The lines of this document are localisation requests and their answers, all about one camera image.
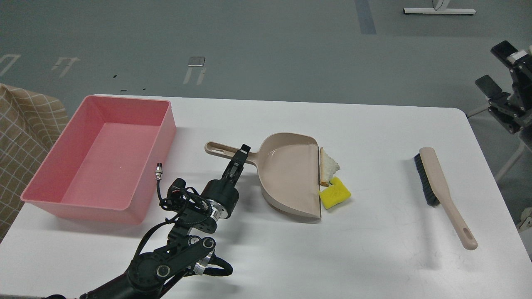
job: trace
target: brush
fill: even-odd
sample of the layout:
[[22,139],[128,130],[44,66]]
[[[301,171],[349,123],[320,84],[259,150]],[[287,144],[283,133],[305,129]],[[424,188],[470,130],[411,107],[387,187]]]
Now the brush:
[[478,246],[477,240],[475,240],[451,199],[451,192],[436,156],[436,151],[432,147],[424,147],[414,157],[414,162],[421,178],[427,204],[434,207],[442,204],[464,248],[469,250],[476,249]]

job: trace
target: black bristles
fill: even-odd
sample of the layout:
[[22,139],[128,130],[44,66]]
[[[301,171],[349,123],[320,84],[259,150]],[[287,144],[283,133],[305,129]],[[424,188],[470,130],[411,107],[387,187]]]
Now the black bristles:
[[423,186],[423,193],[425,194],[425,199],[427,204],[430,206],[439,205],[439,200],[434,194],[432,188],[430,187],[429,179],[427,178],[427,173],[425,172],[425,167],[423,167],[423,161],[421,160],[421,155],[417,154],[414,157],[415,167],[418,169],[419,178],[421,179],[421,185]]

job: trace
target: pink tray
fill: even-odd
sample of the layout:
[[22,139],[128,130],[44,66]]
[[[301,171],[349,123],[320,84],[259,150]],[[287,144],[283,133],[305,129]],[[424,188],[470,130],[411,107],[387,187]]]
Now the pink tray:
[[21,199],[59,217],[141,223],[175,133],[168,101],[88,96]]

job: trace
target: white table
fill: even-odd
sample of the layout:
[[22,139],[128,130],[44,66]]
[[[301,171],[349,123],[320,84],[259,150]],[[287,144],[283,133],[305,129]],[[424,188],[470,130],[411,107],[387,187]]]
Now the white table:
[[[178,127],[164,165],[202,190],[228,160],[216,141],[258,150],[272,133],[314,137],[353,194],[319,223],[271,208],[246,165],[240,200],[220,220],[217,255],[232,276],[183,279],[166,298],[524,298],[532,265],[466,116],[456,109],[160,98]],[[462,247],[442,207],[426,204],[413,157],[436,149],[478,248]],[[139,226],[59,219],[24,205],[0,245],[0,293],[77,297],[121,274],[144,232],[171,214],[153,202]],[[168,229],[146,248],[165,244]]]

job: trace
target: dustpan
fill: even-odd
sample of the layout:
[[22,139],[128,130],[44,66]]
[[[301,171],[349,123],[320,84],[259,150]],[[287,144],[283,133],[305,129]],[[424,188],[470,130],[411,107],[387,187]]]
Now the dustpan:
[[[216,142],[205,144],[208,154],[231,159],[239,149]],[[321,219],[319,147],[310,136],[276,133],[264,140],[246,163],[257,167],[262,195],[277,209]]]

